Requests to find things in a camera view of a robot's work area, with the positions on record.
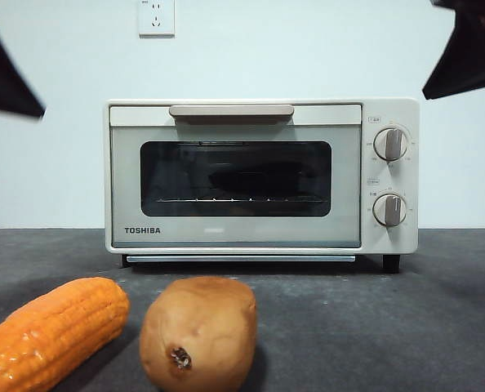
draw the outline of toaster oven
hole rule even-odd
[[[110,100],[105,241],[123,263],[354,261],[417,247],[410,98]]]

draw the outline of control knob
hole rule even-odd
[[[407,140],[400,128],[391,127],[380,131],[373,141],[376,154],[388,162],[400,159],[407,150]]]
[[[373,215],[383,226],[400,225],[406,217],[406,203],[397,194],[383,194],[373,204]]]

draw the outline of corn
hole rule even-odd
[[[22,306],[0,324],[0,392],[51,389],[119,336],[129,309],[106,278],[76,279]]]

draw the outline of gray table surface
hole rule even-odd
[[[485,391],[485,229],[421,230],[397,275],[383,274],[378,256],[122,269],[103,237],[100,229],[0,230],[0,322],[83,276],[112,278],[130,297],[123,334],[56,392],[157,391],[139,362],[145,311],[171,281],[205,274],[238,278],[256,294],[256,356],[241,391]]]

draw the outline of wall socket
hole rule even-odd
[[[174,0],[137,1],[137,26],[141,37],[175,35]]]

